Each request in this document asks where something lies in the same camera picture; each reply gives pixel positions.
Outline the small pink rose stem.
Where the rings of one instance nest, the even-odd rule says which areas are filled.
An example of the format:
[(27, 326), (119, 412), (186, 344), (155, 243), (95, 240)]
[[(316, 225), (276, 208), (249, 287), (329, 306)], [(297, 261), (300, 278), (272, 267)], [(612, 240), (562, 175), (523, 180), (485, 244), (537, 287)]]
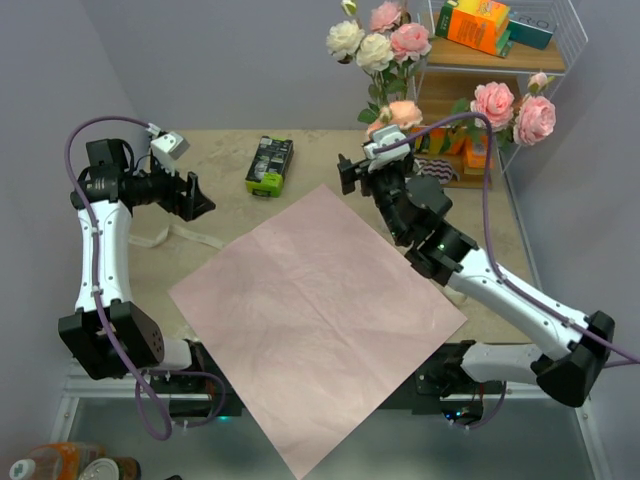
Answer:
[(377, 61), (369, 74), (369, 96), (376, 108), (393, 100), (416, 98), (412, 78), (431, 52), (432, 34), (413, 21), (407, 1), (383, 1), (371, 11), (369, 33), (375, 35)]

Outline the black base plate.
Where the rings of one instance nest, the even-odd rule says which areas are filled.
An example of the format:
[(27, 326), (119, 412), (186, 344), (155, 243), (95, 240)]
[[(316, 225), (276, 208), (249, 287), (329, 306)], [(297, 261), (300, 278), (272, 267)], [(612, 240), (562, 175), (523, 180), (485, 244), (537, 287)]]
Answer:
[[(380, 410), (403, 410), (413, 415), (440, 415), (463, 425), (480, 420), (482, 401), (503, 391), (501, 381), (477, 382), (459, 366), (462, 355), (470, 349), (470, 341), (446, 343), (429, 357), (385, 399)], [(177, 395), (169, 401), (172, 418), (206, 418), (212, 407), (218, 417), (239, 417), (246, 407), (229, 380), (206, 352), (201, 343), (191, 344), (194, 373), (206, 371), (218, 379), (195, 375), (159, 374), (151, 386), (159, 394)]]

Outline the aluminium rail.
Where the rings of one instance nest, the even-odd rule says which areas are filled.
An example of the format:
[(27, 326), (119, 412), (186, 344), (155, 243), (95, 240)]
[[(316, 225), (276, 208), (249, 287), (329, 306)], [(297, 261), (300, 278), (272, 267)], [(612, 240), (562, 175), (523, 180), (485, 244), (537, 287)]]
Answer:
[(49, 441), (111, 445), (128, 435), (144, 436), (146, 430), (139, 417), (135, 391), (131, 376), (94, 381), (73, 361), (63, 382)]

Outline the orange packet bottom right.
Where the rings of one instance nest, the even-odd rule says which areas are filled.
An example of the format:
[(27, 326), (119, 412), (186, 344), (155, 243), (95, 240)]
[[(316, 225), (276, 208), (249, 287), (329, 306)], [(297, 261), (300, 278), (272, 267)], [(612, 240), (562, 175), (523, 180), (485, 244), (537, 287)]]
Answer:
[(480, 136), (476, 140), (467, 137), (462, 152), (464, 173), (466, 175), (483, 175), (486, 167), (487, 152), (487, 136)]

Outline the tin can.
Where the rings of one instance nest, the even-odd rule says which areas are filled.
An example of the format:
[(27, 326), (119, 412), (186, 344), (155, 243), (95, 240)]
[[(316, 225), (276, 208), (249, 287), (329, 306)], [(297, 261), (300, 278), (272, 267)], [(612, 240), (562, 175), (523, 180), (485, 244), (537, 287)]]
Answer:
[(79, 480), (139, 480), (141, 467), (132, 457), (104, 457), (91, 462)]

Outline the pink wrapping paper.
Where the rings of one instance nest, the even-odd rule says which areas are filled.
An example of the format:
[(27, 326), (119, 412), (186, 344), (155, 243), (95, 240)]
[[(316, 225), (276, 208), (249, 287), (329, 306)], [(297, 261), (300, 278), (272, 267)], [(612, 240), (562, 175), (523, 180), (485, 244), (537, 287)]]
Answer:
[(325, 186), (170, 295), (299, 479), (466, 320)]

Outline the purple wavy eye mask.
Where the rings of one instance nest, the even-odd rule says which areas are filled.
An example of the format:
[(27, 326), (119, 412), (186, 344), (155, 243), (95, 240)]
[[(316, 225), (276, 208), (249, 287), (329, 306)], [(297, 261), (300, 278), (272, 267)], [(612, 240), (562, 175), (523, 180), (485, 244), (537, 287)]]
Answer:
[(434, 177), (442, 186), (460, 180), (459, 172), (446, 159), (416, 159), (414, 165), (417, 174)]

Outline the orange juice bottle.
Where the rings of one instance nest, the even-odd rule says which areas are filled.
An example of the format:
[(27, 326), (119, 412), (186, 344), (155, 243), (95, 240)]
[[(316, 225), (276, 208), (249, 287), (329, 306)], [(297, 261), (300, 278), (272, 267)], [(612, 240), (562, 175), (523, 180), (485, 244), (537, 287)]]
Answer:
[(39, 446), (9, 469), (12, 480), (78, 479), (94, 460), (104, 457), (106, 448), (99, 444), (60, 442)]

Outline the teal box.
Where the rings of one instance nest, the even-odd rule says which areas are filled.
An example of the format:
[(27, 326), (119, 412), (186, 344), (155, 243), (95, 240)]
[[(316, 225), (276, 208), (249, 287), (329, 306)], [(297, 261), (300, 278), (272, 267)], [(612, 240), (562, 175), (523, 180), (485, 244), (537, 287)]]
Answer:
[(557, 24), (545, 15), (511, 12), (509, 14), (509, 39), (537, 50), (549, 45)]

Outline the black green product box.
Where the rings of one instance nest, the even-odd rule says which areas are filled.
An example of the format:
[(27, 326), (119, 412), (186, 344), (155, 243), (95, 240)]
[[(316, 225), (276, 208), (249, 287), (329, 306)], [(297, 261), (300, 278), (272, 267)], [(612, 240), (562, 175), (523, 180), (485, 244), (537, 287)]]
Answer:
[(247, 192), (258, 197), (278, 198), (282, 193), (293, 153), (292, 140), (262, 136), (245, 177)]

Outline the peach rose stem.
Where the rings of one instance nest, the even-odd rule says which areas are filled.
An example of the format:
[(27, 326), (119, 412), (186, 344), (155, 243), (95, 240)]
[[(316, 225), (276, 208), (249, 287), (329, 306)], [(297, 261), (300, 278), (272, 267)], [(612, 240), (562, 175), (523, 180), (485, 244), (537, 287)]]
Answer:
[(397, 100), (381, 108), (377, 118), (367, 127), (366, 138), (386, 126), (396, 125), (401, 131), (408, 131), (421, 125), (423, 113), (411, 100)]

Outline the beige ribbon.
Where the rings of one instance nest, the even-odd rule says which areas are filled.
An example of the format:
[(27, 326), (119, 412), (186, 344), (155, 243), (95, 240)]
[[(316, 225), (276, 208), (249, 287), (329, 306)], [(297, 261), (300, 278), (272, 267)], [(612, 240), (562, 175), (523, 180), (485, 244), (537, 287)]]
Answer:
[(131, 245), (142, 248), (155, 248), (163, 244), (171, 235), (181, 237), (185, 240), (200, 243), (216, 250), (222, 250), (225, 243), (213, 236), (194, 232), (179, 225), (169, 225), (154, 238), (144, 238), (136, 235), (129, 235), (128, 241)]

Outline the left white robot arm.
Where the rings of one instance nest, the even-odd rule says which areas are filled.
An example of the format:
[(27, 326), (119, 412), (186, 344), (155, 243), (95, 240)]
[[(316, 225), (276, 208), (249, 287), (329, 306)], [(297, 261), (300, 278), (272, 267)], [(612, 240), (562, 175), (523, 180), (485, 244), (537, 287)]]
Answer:
[(94, 380), (136, 370), (172, 370), (185, 392), (200, 390), (207, 368), (196, 361), (193, 342), (170, 339), (133, 302), (128, 273), (133, 210), (157, 204), (184, 221), (215, 209), (198, 177), (181, 177), (175, 163), (188, 149), (176, 132), (161, 132), (150, 144), (150, 169), (137, 169), (131, 146), (121, 139), (87, 143), (89, 164), (71, 193), (82, 233), (81, 287), (73, 314), (60, 318), (58, 332), (73, 357)]

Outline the white rose stem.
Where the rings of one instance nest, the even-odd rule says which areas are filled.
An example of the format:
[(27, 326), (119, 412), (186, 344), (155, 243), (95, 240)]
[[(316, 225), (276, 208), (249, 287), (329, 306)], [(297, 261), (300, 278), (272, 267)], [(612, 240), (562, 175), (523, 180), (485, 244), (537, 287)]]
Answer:
[(399, 61), (392, 49), (391, 34), (411, 20), (404, 1), (385, 1), (371, 11), (369, 27), (358, 15), (355, 1), (342, 1), (345, 19), (330, 27), (325, 44), (339, 64), (354, 64), (369, 78), (367, 106), (357, 120), (370, 125), (382, 107), (407, 98), (411, 59)]

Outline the orange green box top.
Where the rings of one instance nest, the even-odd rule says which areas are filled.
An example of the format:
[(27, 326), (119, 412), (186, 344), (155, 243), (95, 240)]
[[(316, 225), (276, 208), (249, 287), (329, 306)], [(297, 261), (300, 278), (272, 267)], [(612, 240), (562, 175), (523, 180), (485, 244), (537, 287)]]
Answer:
[(435, 35), (495, 57), (508, 55), (511, 8), (498, 1), (446, 1), (441, 7)]

